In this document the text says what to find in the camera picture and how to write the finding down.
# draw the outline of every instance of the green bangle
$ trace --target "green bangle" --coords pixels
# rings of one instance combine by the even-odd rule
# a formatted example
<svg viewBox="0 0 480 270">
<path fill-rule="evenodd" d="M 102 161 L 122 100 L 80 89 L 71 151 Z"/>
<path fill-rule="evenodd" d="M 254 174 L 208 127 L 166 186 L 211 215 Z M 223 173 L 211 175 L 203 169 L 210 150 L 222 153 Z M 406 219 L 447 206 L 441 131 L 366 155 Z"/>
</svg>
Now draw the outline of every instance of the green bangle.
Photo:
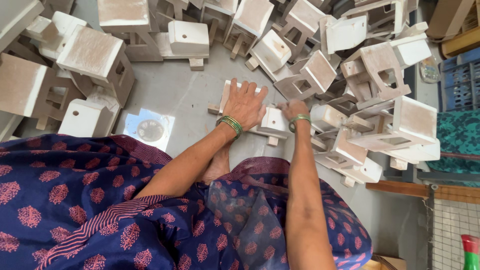
<svg viewBox="0 0 480 270">
<path fill-rule="evenodd" d="M 288 128 L 290 129 L 290 131 L 291 131 L 292 133 L 295 133 L 295 124 L 294 124 L 294 122 L 295 122 L 296 120 L 300 120 L 300 119 L 306 119 L 306 120 L 308 120 L 308 122 L 310 122 L 310 125 L 312 124 L 312 120 L 310 119 L 310 116 L 308 116 L 308 115 L 306 115 L 306 114 L 299 114 L 299 115 L 297 115 L 296 117 L 292 118 L 292 119 L 290 120 L 290 124 L 288 125 Z"/>
<path fill-rule="evenodd" d="M 233 138 L 234 140 L 238 139 L 240 135 L 243 133 L 243 129 L 240 123 L 237 120 L 233 119 L 233 117 L 226 115 L 222 117 L 220 121 L 227 123 L 229 126 L 231 126 L 235 130 L 235 132 L 237 133 L 237 136 Z"/>
</svg>

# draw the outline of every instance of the green bottle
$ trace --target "green bottle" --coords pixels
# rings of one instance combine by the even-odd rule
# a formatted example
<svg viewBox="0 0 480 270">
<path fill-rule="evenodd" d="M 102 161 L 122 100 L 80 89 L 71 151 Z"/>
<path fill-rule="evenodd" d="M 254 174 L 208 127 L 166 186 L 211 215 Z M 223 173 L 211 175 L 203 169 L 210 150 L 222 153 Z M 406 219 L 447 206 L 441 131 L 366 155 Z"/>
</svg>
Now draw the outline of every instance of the green bottle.
<svg viewBox="0 0 480 270">
<path fill-rule="evenodd" d="M 465 251 L 465 265 L 463 270 L 480 270 L 479 267 L 479 244 L 480 238 L 468 234 L 462 234 L 463 250 Z"/>
</svg>

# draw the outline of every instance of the blue plastic crate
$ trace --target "blue plastic crate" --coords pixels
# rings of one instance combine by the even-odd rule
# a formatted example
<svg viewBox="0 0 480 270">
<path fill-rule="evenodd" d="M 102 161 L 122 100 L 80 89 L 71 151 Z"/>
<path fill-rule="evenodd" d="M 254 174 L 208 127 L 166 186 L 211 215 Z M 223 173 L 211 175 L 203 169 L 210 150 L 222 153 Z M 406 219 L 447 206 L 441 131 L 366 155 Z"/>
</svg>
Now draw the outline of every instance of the blue plastic crate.
<svg viewBox="0 0 480 270">
<path fill-rule="evenodd" d="M 480 109 L 480 48 L 440 63 L 440 111 Z"/>
</svg>

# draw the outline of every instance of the forearm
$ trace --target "forearm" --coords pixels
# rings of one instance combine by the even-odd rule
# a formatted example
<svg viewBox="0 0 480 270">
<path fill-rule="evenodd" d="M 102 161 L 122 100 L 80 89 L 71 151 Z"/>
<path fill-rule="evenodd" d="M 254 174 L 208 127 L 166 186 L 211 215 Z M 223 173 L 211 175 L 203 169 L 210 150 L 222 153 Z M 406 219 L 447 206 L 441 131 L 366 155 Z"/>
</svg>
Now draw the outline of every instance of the forearm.
<svg viewBox="0 0 480 270">
<path fill-rule="evenodd" d="M 233 128 L 220 123 L 205 138 L 165 165 L 135 198 L 150 195 L 182 196 L 213 155 L 235 136 Z"/>
<path fill-rule="evenodd" d="M 296 128 L 295 151 L 288 175 L 288 260 L 292 270 L 335 270 L 310 143 L 310 125 L 306 120 L 298 120 Z"/>
</svg>

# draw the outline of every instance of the woman's left hand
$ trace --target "woman's left hand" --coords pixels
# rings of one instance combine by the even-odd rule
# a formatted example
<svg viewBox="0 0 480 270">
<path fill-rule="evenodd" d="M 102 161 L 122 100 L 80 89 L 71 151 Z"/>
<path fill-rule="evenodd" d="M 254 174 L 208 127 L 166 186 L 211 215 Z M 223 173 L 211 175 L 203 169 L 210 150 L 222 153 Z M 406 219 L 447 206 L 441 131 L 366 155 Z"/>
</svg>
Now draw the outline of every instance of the woman's left hand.
<svg viewBox="0 0 480 270">
<path fill-rule="evenodd" d="M 268 88 L 263 86 L 257 95 L 256 88 L 256 83 L 243 81 L 240 89 L 237 89 L 237 79 L 231 80 L 230 94 L 223 115 L 237 120 L 244 131 L 261 123 L 266 114 L 266 105 L 262 105 L 262 102 L 268 94 Z"/>
</svg>

